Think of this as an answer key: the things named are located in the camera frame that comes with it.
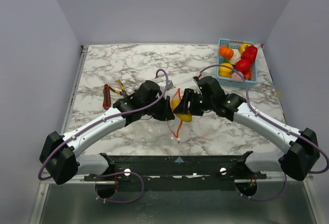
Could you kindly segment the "yellow toy corn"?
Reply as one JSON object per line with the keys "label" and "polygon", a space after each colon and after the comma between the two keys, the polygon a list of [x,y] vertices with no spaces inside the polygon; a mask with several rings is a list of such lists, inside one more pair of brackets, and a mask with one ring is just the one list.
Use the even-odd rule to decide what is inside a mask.
{"label": "yellow toy corn", "polygon": [[[178,99],[172,100],[172,110],[174,110],[178,105],[180,101]],[[176,114],[176,116],[182,121],[186,123],[190,123],[192,121],[192,115],[191,114]]]}

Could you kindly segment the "clear zip top bag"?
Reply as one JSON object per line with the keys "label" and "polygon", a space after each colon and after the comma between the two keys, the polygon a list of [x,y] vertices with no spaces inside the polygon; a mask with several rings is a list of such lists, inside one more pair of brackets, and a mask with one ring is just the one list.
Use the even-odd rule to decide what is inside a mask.
{"label": "clear zip top bag", "polygon": [[[176,93],[173,95],[173,97],[171,99],[171,102],[170,102],[171,108],[172,108],[172,100],[178,99],[179,101],[181,101],[182,95],[183,95],[183,91],[180,88],[178,88]],[[186,122],[182,122],[179,118],[178,118],[178,120],[179,120],[179,123],[178,123],[177,129],[174,129],[174,127],[173,127],[173,124],[176,123],[175,121],[172,121],[171,123],[168,121],[167,126],[168,126],[170,132],[172,133],[173,137],[176,139],[177,143],[180,143],[179,132],[181,130],[182,125]]]}

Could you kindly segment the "blue plastic basket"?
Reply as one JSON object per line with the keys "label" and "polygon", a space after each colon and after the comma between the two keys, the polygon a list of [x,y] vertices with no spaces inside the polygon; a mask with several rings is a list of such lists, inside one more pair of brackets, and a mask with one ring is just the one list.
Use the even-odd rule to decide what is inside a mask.
{"label": "blue plastic basket", "polygon": [[[249,43],[252,44],[253,46],[255,46],[254,43],[252,42],[246,42],[246,41],[236,41],[236,40],[230,40],[230,39],[219,39],[219,43],[218,43],[218,51],[219,48],[221,46],[227,46],[231,49],[238,49],[240,48],[240,46],[243,43]],[[217,63],[218,64],[222,64],[222,63],[229,63],[228,59],[223,58],[222,56],[219,55],[219,53],[217,54]],[[219,67],[217,68],[217,80],[219,81],[220,84],[226,85],[226,86],[230,86],[230,87],[244,87],[243,81],[235,81],[232,78],[224,78],[224,77],[220,77],[218,75],[218,70]],[[257,82],[257,63],[256,63],[256,59],[253,63],[251,63],[251,80],[245,80],[247,82],[247,85],[249,88],[251,88],[252,86],[255,85],[255,83]]]}

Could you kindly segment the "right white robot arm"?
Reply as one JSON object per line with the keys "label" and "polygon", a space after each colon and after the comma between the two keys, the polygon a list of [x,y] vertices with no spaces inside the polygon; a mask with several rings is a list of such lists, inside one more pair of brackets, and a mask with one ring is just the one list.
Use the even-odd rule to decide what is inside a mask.
{"label": "right white robot arm", "polygon": [[195,78],[195,81],[197,90],[184,90],[181,101],[173,108],[174,114],[202,116],[206,111],[213,111],[219,117],[246,126],[277,147],[269,153],[248,152],[245,161],[236,166],[241,178],[268,171],[284,172],[302,181],[311,172],[320,157],[313,130],[288,126],[249,105],[243,97],[226,94],[213,77]]}

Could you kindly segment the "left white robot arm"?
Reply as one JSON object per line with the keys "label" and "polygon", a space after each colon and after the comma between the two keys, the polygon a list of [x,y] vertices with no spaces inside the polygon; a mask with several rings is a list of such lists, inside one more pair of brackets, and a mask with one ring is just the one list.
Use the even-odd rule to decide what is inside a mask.
{"label": "left white robot arm", "polygon": [[40,162],[56,184],[61,185],[76,175],[98,175],[109,180],[114,174],[114,162],[105,153],[85,155],[84,152],[108,134],[151,116],[159,121],[173,120],[170,98],[164,91],[172,81],[147,80],[126,98],[117,100],[101,116],[63,135],[50,133],[40,154]]}

